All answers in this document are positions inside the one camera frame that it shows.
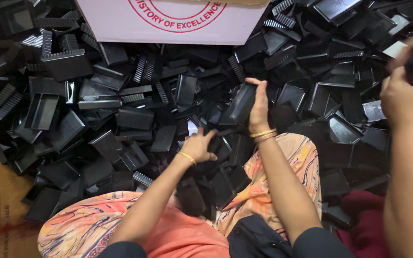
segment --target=brown cardboard box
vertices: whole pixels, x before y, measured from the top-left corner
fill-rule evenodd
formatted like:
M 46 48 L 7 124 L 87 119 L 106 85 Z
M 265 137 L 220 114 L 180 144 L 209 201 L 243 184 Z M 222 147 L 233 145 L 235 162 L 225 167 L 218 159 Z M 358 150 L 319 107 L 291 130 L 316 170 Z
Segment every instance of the brown cardboard box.
M 209 0 L 191 0 L 191 1 L 207 1 Z M 243 5 L 267 5 L 269 0 L 222 0 L 221 3 L 243 4 Z
M 40 258 L 40 225 L 24 222 L 29 207 L 21 199 L 31 189 L 28 177 L 18 177 L 0 163 L 0 258 Z

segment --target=black sleeve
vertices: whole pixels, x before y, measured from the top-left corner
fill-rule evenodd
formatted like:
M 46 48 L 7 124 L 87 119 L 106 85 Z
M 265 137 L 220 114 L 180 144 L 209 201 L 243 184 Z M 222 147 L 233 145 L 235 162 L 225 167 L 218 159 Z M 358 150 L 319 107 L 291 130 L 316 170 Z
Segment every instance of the black sleeve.
M 137 243 L 117 242 L 106 247 L 98 258 L 146 258 L 146 253 Z
M 335 235 L 322 228 L 307 229 L 294 242 L 293 258 L 355 258 Z

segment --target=bangle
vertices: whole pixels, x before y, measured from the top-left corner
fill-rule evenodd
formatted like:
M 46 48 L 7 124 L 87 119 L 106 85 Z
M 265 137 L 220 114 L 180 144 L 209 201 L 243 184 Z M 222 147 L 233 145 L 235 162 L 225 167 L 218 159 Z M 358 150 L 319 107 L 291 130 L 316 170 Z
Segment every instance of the bangle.
M 258 142 L 260 142 L 260 141 L 263 141 L 263 140 L 265 140 L 265 139 L 272 138 L 272 137 L 275 137 L 275 136 L 277 136 L 277 133 L 276 133 L 276 132 L 273 132 L 273 133 L 269 133 L 269 134 L 266 134 L 266 135 L 264 135 L 264 136 L 258 137 L 258 138 L 256 138 L 256 139 L 254 139 L 254 141 L 255 141 L 256 143 L 258 143 Z
M 184 152 L 178 152 L 178 154 L 181 154 L 181 155 L 185 156 L 186 158 L 190 159 L 192 161 L 192 163 L 194 164 L 194 167 L 197 167 L 197 161 L 195 161 L 191 156 L 187 155 Z
M 251 134 L 250 137 L 251 137 L 251 138 L 256 138 L 256 137 L 260 137 L 260 136 L 263 136 L 263 135 L 266 135 L 266 134 L 274 133 L 274 132 L 276 132 L 276 131 L 277 131 L 277 129 L 273 129 L 273 130 L 265 131 L 265 132 L 258 133 L 258 134 Z

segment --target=human hand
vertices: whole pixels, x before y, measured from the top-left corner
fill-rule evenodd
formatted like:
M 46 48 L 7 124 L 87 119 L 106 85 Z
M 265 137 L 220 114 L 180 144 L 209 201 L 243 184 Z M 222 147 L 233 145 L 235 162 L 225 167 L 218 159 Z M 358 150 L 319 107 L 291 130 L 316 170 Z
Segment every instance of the human hand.
M 216 135 L 216 130 L 211 130 L 207 135 L 203 135 L 203 127 L 199 127 L 197 133 L 188 136 L 184 142 L 183 152 L 193 158 L 197 163 L 205 161 L 215 161 L 217 156 L 214 153 L 208 152 L 208 145 L 211 139 Z
M 268 99 L 267 99 L 267 81 L 260 81 L 254 78 L 246 78 L 246 81 L 256 84 L 256 100 L 250 114 L 249 130 L 252 134 L 258 134 L 270 130 L 268 125 Z
M 382 110 L 393 129 L 413 125 L 413 86 L 405 78 L 404 67 L 398 67 L 382 85 Z
M 395 70 L 396 68 L 403 66 L 406 61 L 411 57 L 411 55 L 413 54 L 413 38 L 410 39 L 409 41 L 405 42 L 405 44 L 407 45 L 407 47 L 404 47 L 398 54 L 398 56 L 396 57 L 396 59 L 393 59 L 392 61 L 390 61 L 390 63 L 388 64 L 388 71 L 390 73 L 393 72 L 393 70 Z

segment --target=maroon cloth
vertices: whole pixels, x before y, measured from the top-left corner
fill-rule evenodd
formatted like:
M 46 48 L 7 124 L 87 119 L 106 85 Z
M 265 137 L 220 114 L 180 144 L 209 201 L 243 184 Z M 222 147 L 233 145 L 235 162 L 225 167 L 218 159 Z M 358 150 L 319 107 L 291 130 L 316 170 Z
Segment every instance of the maroon cloth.
M 385 198 L 367 191 L 352 191 L 342 198 L 346 214 L 357 219 L 352 231 L 336 229 L 336 236 L 357 258 L 391 258 L 384 227 Z

